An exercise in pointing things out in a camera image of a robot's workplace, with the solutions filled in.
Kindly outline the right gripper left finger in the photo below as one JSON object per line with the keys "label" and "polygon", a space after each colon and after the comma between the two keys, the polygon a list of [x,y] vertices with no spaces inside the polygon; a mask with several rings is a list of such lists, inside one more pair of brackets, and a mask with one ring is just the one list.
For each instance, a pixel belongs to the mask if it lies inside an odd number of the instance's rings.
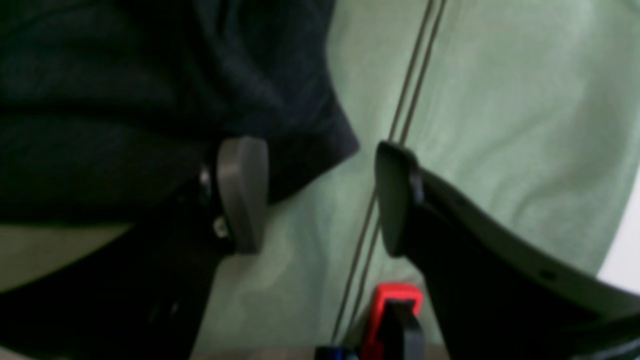
{"label": "right gripper left finger", "polygon": [[92,254],[1,294],[1,346],[34,360],[187,360],[226,257],[265,239],[269,148],[228,137],[181,187]]}

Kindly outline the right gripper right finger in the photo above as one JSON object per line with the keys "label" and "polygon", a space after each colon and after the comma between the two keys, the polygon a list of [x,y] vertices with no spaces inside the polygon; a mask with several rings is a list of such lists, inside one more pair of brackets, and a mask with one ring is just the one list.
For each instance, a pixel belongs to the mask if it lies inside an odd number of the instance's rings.
{"label": "right gripper right finger", "polygon": [[382,141],[375,187],[387,253],[422,274],[453,360],[637,360],[639,296],[511,233],[414,153]]}

